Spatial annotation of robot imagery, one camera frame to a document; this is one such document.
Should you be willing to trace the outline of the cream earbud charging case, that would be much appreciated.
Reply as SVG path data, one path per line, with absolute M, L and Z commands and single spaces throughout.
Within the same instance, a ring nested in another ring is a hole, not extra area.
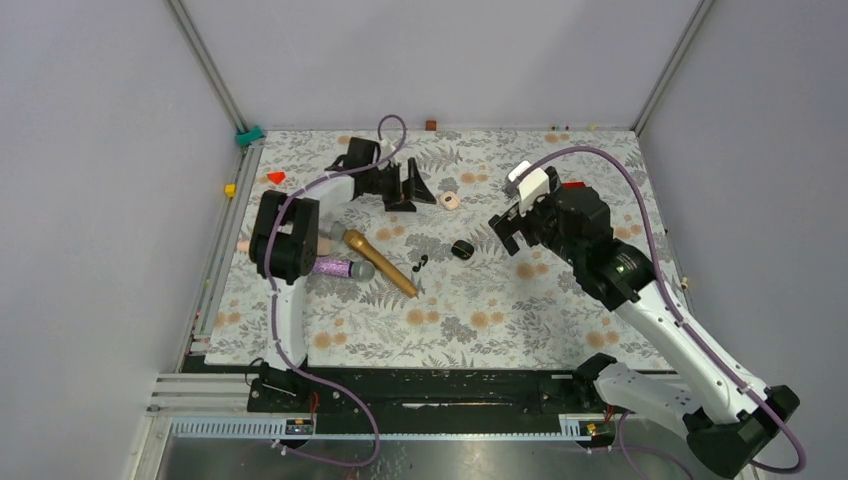
M 461 201 L 456 193 L 451 191 L 443 192 L 439 197 L 439 202 L 442 207 L 448 211 L 457 210 L 461 205 Z

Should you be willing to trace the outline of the black earbud charging case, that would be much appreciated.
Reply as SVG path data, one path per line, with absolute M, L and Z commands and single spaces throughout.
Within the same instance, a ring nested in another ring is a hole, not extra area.
M 457 240 L 451 246 L 452 255 L 463 261 L 469 260 L 474 255 L 474 252 L 475 247 L 465 240 Z

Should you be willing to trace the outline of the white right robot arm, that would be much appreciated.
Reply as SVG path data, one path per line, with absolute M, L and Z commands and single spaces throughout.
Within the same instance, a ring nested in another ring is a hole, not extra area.
M 577 405 L 597 412 L 611 404 L 661 425 L 722 478 L 752 464 L 798 409 L 797 394 L 752 374 L 679 301 L 662 294 L 665 282 L 642 251 L 615 237 L 610 208 L 593 188 L 555 181 L 505 191 L 517 202 L 489 224 L 508 253 L 517 253 L 520 233 L 528 246 L 566 261 L 581 289 L 633 326 L 685 383 L 673 387 L 596 354 L 574 372 Z

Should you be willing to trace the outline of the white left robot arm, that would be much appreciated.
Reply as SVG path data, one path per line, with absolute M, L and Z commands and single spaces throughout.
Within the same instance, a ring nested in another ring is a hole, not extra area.
M 403 179 L 400 164 L 381 156 L 387 144 L 353 137 L 347 152 L 306 186 L 291 193 L 262 194 L 248 254 L 270 286 L 265 360 L 272 367 L 286 370 L 307 358 L 306 280 L 318 257 L 321 215 L 363 195 L 380 197 L 389 212 L 414 212 L 418 203 L 436 203 L 416 159 L 407 159 Z

